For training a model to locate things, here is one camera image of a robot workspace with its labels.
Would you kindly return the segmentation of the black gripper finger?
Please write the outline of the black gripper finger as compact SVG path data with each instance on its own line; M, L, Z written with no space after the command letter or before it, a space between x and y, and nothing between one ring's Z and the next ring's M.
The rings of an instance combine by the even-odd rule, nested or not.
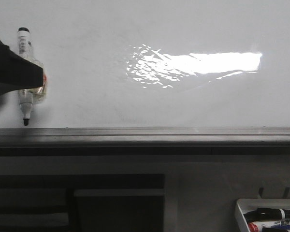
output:
M0 96L11 91L41 87L43 69L12 52L0 40Z

